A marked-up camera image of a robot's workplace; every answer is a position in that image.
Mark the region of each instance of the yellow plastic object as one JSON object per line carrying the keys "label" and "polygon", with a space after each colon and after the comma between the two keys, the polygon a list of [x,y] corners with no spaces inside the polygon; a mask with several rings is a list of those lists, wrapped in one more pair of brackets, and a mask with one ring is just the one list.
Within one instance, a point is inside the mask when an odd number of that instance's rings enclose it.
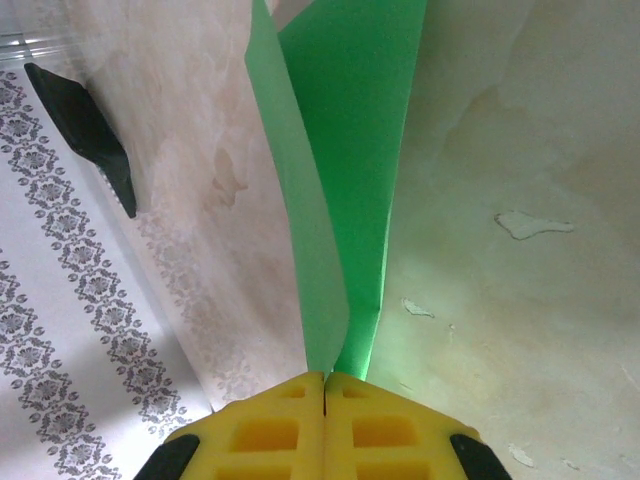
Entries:
{"label": "yellow plastic object", "polygon": [[322,479],[323,390],[306,373],[175,431],[200,438],[181,480]]}
{"label": "yellow plastic object", "polygon": [[467,480],[450,437],[478,432],[353,377],[306,373],[174,432],[181,480]]}
{"label": "yellow plastic object", "polygon": [[467,480],[450,437],[476,430],[342,373],[325,399],[325,479]]}

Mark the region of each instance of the black rubber corner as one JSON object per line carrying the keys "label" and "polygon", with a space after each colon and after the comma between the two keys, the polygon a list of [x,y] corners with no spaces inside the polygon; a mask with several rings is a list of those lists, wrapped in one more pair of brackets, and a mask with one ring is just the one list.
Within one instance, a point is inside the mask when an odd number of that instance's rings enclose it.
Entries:
{"label": "black rubber corner", "polygon": [[133,480],[180,480],[200,445],[196,435],[183,435],[160,445]]}
{"label": "black rubber corner", "polygon": [[27,63],[24,69],[69,147],[102,170],[127,215],[135,217],[137,202],[127,153],[89,92],[35,63]]}
{"label": "black rubber corner", "polygon": [[493,450],[484,443],[461,434],[452,435],[450,441],[469,480],[512,480]]}

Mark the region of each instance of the peeling paint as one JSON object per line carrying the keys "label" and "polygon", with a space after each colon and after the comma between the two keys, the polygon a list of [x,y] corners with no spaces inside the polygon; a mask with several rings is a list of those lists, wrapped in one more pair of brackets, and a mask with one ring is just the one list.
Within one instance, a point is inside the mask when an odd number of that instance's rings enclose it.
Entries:
{"label": "peeling paint", "polygon": [[516,210],[498,213],[493,218],[514,240],[526,240],[545,232],[571,233],[575,229],[572,223],[536,218]]}
{"label": "peeling paint", "polygon": [[633,376],[629,373],[629,370],[627,370],[627,367],[625,367],[623,364],[619,363],[618,365],[620,365],[620,369],[622,370],[622,373],[624,373],[624,376],[627,378],[627,380],[629,381],[629,383],[631,384],[631,386],[636,389],[636,391],[638,393],[640,393],[640,385],[638,385],[638,382],[636,382],[636,379],[633,378]]}
{"label": "peeling paint", "polygon": [[411,315],[436,318],[436,316],[433,313],[429,312],[428,310],[425,310],[420,305],[414,303],[413,301],[409,300],[406,297],[402,299],[402,306]]}
{"label": "peeling paint", "polygon": [[566,458],[562,459],[562,463],[564,463],[571,470],[575,470],[576,472],[580,471],[580,467],[573,463],[571,460],[567,460]]}
{"label": "peeling paint", "polygon": [[520,447],[514,445],[513,443],[509,444],[509,453],[513,457],[513,459],[529,468],[536,468],[536,464],[534,461],[522,450]]}
{"label": "peeling paint", "polygon": [[635,464],[629,457],[626,455],[620,455],[620,461],[624,463],[627,467],[629,467],[634,472],[638,470],[638,465]]}

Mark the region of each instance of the green paper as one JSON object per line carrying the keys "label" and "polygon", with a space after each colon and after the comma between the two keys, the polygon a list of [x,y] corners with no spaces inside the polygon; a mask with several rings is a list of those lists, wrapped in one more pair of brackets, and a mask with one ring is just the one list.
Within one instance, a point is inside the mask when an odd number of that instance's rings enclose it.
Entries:
{"label": "green paper", "polygon": [[[324,290],[313,290],[323,281],[315,278],[313,284],[309,276],[333,275],[326,284],[346,287],[349,305],[346,339],[334,368],[366,377],[382,305],[389,218],[425,8],[426,0],[315,0],[279,34],[279,48],[276,39],[267,41],[266,32],[273,35],[274,28],[265,18],[263,0],[254,1],[246,60],[289,213],[310,369],[322,348],[330,347],[323,364],[330,361],[332,342],[337,344],[337,332],[344,330],[342,317],[330,313],[336,307],[344,313],[342,305],[327,300],[325,315],[305,305],[317,306],[318,298],[326,298]],[[300,177],[283,176],[294,173],[293,164]],[[292,183],[301,196],[290,189]],[[331,231],[331,242],[310,235],[311,226],[323,235]],[[340,277],[333,266],[309,270],[313,261],[303,256],[313,252],[317,259],[317,250],[329,243],[333,252],[333,242]],[[330,292],[338,297],[335,288]],[[329,324],[325,320],[331,317]]]}
{"label": "green paper", "polygon": [[322,185],[264,0],[253,2],[245,62],[289,216],[307,367],[327,378],[344,344],[349,306]]}

